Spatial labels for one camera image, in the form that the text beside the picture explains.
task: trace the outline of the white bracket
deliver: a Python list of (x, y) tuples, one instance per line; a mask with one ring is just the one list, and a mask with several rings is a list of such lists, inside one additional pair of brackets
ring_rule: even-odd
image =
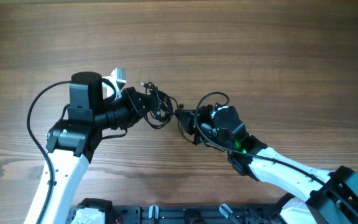
[(122, 97), (120, 88), (122, 88), (127, 82), (125, 70), (123, 68), (117, 67), (111, 72), (110, 76), (106, 76), (103, 78), (108, 79), (114, 86), (114, 89), (112, 89), (110, 86), (103, 83), (103, 88), (107, 88), (107, 97), (112, 96), (112, 94), (116, 92), (116, 99), (120, 99)]

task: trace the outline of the wood grain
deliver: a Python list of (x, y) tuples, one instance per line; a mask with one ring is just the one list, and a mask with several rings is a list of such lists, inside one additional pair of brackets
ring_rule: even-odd
[[(358, 4), (271, 1), (116, 2), (0, 6), (0, 223), (22, 223), (43, 160), (25, 128), (47, 85), (83, 70), (127, 69), (185, 108), (211, 91), (231, 97), (249, 132), (310, 166), (358, 172)], [(219, 98), (210, 99), (213, 103)], [(68, 102), (37, 103), (45, 133)], [(274, 202), (283, 191), (240, 177), (225, 154), (185, 142), (175, 122), (139, 122), (104, 141), (75, 194), (116, 205)]]

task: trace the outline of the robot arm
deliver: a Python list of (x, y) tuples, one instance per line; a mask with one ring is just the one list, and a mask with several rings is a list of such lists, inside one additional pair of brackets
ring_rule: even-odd
[[(114, 72), (119, 73), (119, 76), (112, 76), (112, 79), (103, 79), (100, 74), (94, 72), (80, 72), (71, 77), (68, 119), (62, 119), (63, 111), (62, 118), (47, 134), (46, 148), (55, 180), (50, 183), (49, 168), (45, 163), (25, 223), (64, 223), (77, 186), (99, 143), (103, 139), (125, 135), (103, 137), (102, 130), (119, 128), (127, 132), (127, 129), (135, 125), (146, 113), (156, 108), (157, 102), (152, 95), (154, 90), (151, 90), (151, 95), (139, 93), (134, 87), (122, 90), (125, 84), (122, 80), (125, 77), (122, 74), (124, 71), (117, 68)], [(105, 99), (102, 82), (109, 87), (109, 97)], [(53, 190), (48, 195), (50, 184), (53, 184)], [(39, 220), (45, 199), (45, 215)]]
[(358, 175), (353, 170), (320, 170), (279, 154), (249, 135), (233, 106), (216, 103), (175, 114), (194, 135), (193, 144), (225, 149), (240, 175), (286, 190), (289, 197), (281, 200), (278, 212), (287, 223), (358, 223)]

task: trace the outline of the green light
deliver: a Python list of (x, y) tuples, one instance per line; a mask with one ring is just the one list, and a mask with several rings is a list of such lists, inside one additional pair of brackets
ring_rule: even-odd
[(236, 144), (236, 149), (239, 150), (241, 148), (241, 142), (238, 140), (235, 140), (234, 142)]

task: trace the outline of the cable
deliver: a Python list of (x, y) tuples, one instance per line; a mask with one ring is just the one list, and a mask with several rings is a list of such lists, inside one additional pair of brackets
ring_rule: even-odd
[(201, 141), (201, 143), (203, 143), (203, 145), (204, 145), (205, 147), (211, 147), (211, 148), (216, 149), (216, 150), (218, 150), (218, 151), (220, 151), (220, 152), (224, 152), (224, 149), (220, 149), (220, 148), (215, 147), (215, 146), (210, 146), (209, 144), (207, 144), (206, 142), (204, 142), (203, 138), (200, 138), (200, 141)]
[(102, 137), (102, 140), (113, 139), (113, 138), (121, 138), (121, 137), (124, 137), (125, 135), (127, 135), (127, 133), (128, 133), (128, 130), (125, 129), (125, 133), (123, 133), (123, 134), (111, 134), (111, 135)]
[(70, 104), (66, 104), (66, 106), (63, 108), (62, 115), (60, 116), (59, 120), (56, 121), (56, 123), (62, 121), (62, 119), (65, 117), (65, 113), (68, 107), (70, 107)]
[(178, 119), (178, 129), (179, 129), (179, 132), (181, 134), (181, 136), (188, 142), (190, 143), (193, 143), (193, 141), (191, 141), (190, 139), (186, 138), (185, 134), (183, 134), (183, 127), (180, 127), (180, 122), (179, 122), (179, 119)]
[(224, 96), (227, 101), (224, 105), (222, 106), (226, 106), (230, 99), (229, 97), (224, 94), (224, 93), (221, 93), (221, 92), (212, 92), (212, 93), (208, 93), (207, 95), (205, 95), (204, 97), (202, 97), (202, 99), (200, 100), (200, 102), (198, 102), (197, 104), (197, 107), (196, 107), (196, 111), (195, 111), (195, 118), (194, 118), (194, 123), (195, 123), (195, 126), (197, 128), (197, 130), (200, 132), (200, 134), (202, 135), (202, 137), (204, 137), (205, 139), (207, 139), (210, 143), (214, 144), (216, 147), (219, 147), (221, 149), (224, 150), (227, 150), (227, 151), (230, 151), (230, 152), (235, 152), (235, 153), (239, 153), (239, 154), (243, 154), (245, 156), (248, 156), (248, 157), (253, 157), (253, 158), (257, 158), (257, 159), (264, 159), (266, 161), (272, 161), (272, 162), (276, 162), (278, 164), (281, 164), (281, 165), (284, 165), (284, 166), (287, 166), (293, 170), (296, 170), (298, 172), (300, 172), (301, 174), (304, 174), (305, 176), (311, 178), (311, 180), (315, 180), (317, 181), (317, 183), (321, 184), (325, 189), (327, 189), (331, 194), (333, 194), (335, 197), (337, 197), (346, 207), (348, 210), (351, 211), (351, 213), (353, 213), (353, 215), (355, 215), (357, 218), (358, 218), (358, 212), (356, 210), (354, 210), (353, 207), (351, 207), (351, 205), (349, 205), (340, 195), (338, 195), (335, 191), (331, 190), (326, 183), (324, 183), (322, 180), (316, 178), (316, 176), (314, 176), (313, 174), (309, 174), (308, 172), (298, 168), (298, 167), (295, 167), (291, 164), (288, 164), (286, 162), (282, 162), (282, 161), (278, 161), (274, 158), (269, 158), (269, 157), (264, 157), (264, 156), (258, 156), (258, 155), (252, 155), (252, 154), (247, 154), (247, 153), (243, 153), (243, 152), (240, 152), (240, 151), (236, 151), (236, 150), (233, 150), (233, 149), (228, 149), (226, 147), (223, 147), (223, 146), (220, 146), (219, 144), (216, 144), (215, 142), (213, 142), (212, 140), (210, 140), (207, 136), (205, 136), (205, 134), (201, 131), (201, 128), (200, 126), (198, 125), (198, 110), (201, 106), (201, 104), (204, 102), (205, 99), (207, 99), (208, 97), (212, 96), (212, 95), (222, 95)]
[(152, 82), (148, 82), (148, 84), (142, 83), (142, 85), (145, 87), (145, 94), (148, 94), (147, 90), (151, 90), (150, 94), (154, 94), (157, 100), (157, 108), (154, 108), (152, 110), (149, 111), (151, 117), (153, 119), (156, 119), (157, 121), (160, 121), (161, 124), (153, 124), (149, 121), (149, 117), (146, 114), (144, 116), (144, 119), (146, 120), (146, 122), (148, 122), (148, 124), (154, 128), (154, 129), (162, 129), (165, 125), (167, 125), (171, 119), (172, 119), (172, 115), (173, 115), (173, 107), (172, 107), (172, 102), (171, 99), (173, 99), (175, 101), (175, 103), (177, 104), (178, 107), (178, 102), (176, 101), (176, 99), (174, 99), (171, 96), (168, 96), (166, 93), (158, 90), (158, 88), (152, 83)]
[(30, 117), (31, 117), (31, 112), (32, 112), (32, 109), (34, 108), (34, 105), (35, 103), (37, 102), (37, 100), (42, 96), (42, 94), (44, 94), (46, 91), (48, 91), (49, 89), (57, 86), (57, 85), (61, 85), (61, 84), (67, 84), (67, 83), (70, 83), (71, 81), (63, 81), (63, 82), (58, 82), (58, 83), (55, 83), (53, 85), (50, 85), (48, 87), (46, 87), (44, 90), (42, 90), (36, 97), (35, 99), (33, 100), (33, 102), (31, 103), (31, 106), (29, 108), (29, 113), (27, 114), (27, 130), (30, 134), (30, 137), (32, 138), (32, 140), (34, 141), (34, 143), (37, 145), (37, 147), (40, 149), (42, 155), (44, 156), (44, 159), (45, 161), (47, 162), (47, 165), (48, 165), (48, 170), (49, 170), (49, 182), (48, 182), (48, 192), (47, 192), (47, 197), (45, 199), (45, 202), (44, 202), (44, 205), (42, 206), (42, 209), (41, 209), (41, 212), (40, 212), (40, 215), (37, 219), (37, 224), (41, 223), (43, 217), (44, 217), (44, 213), (48, 207), (48, 203), (50, 201), (50, 197), (52, 195), (52, 190), (53, 190), (53, 186), (54, 186), (54, 183), (55, 183), (55, 176), (54, 176), (54, 172), (53, 172), (53, 169), (52, 169), (52, 163), (50, 161), (50, 158), (48, 156), (48, 154), (45, 152), (45, 150), (43, 149), (43, 147), (41, 146), (41, 144), (38, 142), (38, 140), (35, 138), (32, 130), (31, 130), (31, 127), (30, 127)]

